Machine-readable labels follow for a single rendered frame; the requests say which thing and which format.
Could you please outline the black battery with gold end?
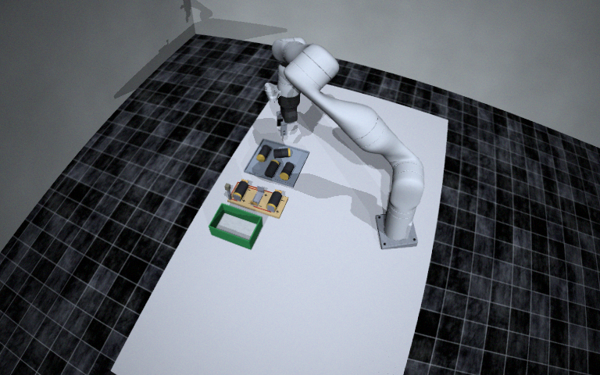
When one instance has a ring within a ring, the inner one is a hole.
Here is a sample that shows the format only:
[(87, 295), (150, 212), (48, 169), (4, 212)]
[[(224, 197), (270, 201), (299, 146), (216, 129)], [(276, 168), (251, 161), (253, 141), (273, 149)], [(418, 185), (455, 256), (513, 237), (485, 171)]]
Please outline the black battery with gold end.
[(272, 178), (273, 175), (275, 174), (277, 167), (279, 166), (279, 162), (277, 160), (271, 160), (270, 164), (268, 165), (266, 171), (265, 171), (265, 175), (267, 177)]
[(288, 180), (288, 178), (291, 175), (292, 170), (294, 169), (294, 164), (291, 162), (286, 162), (284, 168), (282, 169), (281, 173), (280, 173), (280, 178), (282, 180)]
[(271, 150), (271, 148), (270, 148), (270, 146), (269, 146), (269, 145), (264, 145), (264, 146), (261, 148), (261, 150), (260, 150), (260, 152), (259, 152), (259, 154), (257, 155), (257, 157), (256, 157), (256, 158), (257, 158), (257, 159), (258, 159), (260, 162), (264, 162), (264, 161), (265, 161), (265, 159), (266, 159), (266, 157), (268, 156), (268, 154), (269, 154), (270, 150)]
[(290, 148), (274, 149), (274, 158), (291, 157)]
[(267, 205), (270, 205), (270, 206), (274, 207), (274, 211), (275, 211), (276, 208), (277, 208), (277, 206), (278, 206), (278, 204), (279, 204), (279, 202), (280, 202), (281, 197), (282, 197), (282, 194), (280, 192), (274, 191), (272, 193), (272, 195), (270, 197), (270, 200), (269, 200), (269, 202), (268, 202)]
[(242, 199), (242, 197), (243, 197), (245, 191), (247, 190), (247, 188), (248, 188), (248, 184), (245, 181), (240, 181), (240, 183), (237, 186), (234, 194), (235, 195), (239, 195), (240, 199)]

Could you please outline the green open-top box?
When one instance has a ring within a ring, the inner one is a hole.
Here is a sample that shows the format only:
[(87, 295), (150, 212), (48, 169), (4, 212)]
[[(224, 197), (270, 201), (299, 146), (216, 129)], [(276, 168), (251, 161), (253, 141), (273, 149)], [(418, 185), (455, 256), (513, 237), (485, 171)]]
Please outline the green open-top box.
[(260, 216), (223, 203), (209, 224), (212, 236), (249, 250), (255, 244), (261, 229)]

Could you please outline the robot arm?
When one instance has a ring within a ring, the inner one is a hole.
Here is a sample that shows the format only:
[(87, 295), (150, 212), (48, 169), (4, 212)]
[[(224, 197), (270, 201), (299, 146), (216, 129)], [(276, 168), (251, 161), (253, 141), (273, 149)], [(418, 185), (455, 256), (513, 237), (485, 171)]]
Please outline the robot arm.
[(392, 240), (408, 239), (424, 189), (421, 161), (372, 108), (332, 98), (320, 91), (339, 71), (338, 61), (324, 47), (306, 44), (301, 37), (289, 37), (275, 40), (272, 53), (282, 62), (278, 67), (278, 80), (282, 84), (298, 89), (363, 151), (380, 154), (391, 164), (391, 202), (387, 205), (384, 233)]

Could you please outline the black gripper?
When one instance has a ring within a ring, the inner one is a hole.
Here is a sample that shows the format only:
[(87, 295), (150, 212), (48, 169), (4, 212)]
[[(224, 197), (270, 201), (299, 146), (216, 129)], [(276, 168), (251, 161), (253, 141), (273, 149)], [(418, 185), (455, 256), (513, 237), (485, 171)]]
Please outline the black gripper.
[[(297, 107), (300, 103), (300, 94), (293, 85), (265, 84), (265, 92), (270, 102), (276, 102), (280, 105), (280, 111), (277, 112), (277, 126), (280, 127), (280, 135), (287, 135), (288, 124), (295, 123), (298, 120)], [(282, 118), (283, 117), (283, 118)]]

